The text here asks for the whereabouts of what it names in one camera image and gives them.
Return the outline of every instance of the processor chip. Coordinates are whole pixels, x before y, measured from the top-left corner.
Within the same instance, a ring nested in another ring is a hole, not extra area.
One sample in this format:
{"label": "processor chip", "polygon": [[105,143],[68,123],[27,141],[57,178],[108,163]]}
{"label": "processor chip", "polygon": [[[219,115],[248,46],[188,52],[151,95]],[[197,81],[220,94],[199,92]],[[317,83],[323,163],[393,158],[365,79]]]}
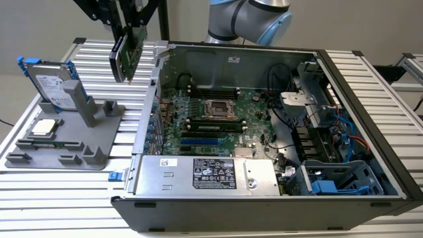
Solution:
{"label": "processor chip", "polygon": [[45,135],[53,131],[55,126],[56,126],[56,120],[43,119],[37,121],[31,132],[35,135]]}

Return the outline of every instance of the hard drive label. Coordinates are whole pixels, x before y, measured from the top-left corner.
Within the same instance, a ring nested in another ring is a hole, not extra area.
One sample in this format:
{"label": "hard drive label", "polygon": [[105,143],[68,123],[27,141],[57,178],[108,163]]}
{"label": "hard drive label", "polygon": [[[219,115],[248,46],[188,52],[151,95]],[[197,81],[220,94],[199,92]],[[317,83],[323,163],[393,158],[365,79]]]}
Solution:
{"label": "hard drive label", "polygon": [[236,189],[232,159],[193,159],[195,189]]}
{"label": "hard drive label", "polygon": [[56,76],[36,75],[37,81],[44,90],[44,97],[61,109],[76,109],[72,97],[64,92],[64,81]]}

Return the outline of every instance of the power supply label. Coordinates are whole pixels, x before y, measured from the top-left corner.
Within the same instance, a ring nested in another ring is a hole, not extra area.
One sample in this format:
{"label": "power supply label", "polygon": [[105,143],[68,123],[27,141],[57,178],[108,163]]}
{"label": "power supply label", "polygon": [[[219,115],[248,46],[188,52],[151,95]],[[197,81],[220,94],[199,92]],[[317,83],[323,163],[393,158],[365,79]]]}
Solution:
{"label": "power supply label", "polygon": [[193,159],[192,186],[196,189],[236,189],[232,159]]}

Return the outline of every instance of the cpu socket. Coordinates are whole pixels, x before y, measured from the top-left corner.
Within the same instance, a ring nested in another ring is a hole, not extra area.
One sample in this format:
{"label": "cpu socket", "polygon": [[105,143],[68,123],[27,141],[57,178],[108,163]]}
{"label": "cpu socket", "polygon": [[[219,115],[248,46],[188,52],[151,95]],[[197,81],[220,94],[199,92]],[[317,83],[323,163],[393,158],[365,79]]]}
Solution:
{"label": "cpu socket", "polygon": [[203,117],[208,119],[237,119],[233,105],[235,103],[231,100],[207,100]]}

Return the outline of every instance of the motherboard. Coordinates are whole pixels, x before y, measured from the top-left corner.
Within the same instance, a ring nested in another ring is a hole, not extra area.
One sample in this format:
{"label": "motherboard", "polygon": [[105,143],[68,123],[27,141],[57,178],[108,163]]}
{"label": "motherboard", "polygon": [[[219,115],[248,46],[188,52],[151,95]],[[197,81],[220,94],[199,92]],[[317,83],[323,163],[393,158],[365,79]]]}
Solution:
{"label": "motherboard", "polygon": [[275,158],[276,151],[265,147],[273,128],[260,96],[257,90],[164,89],[163,154]]}

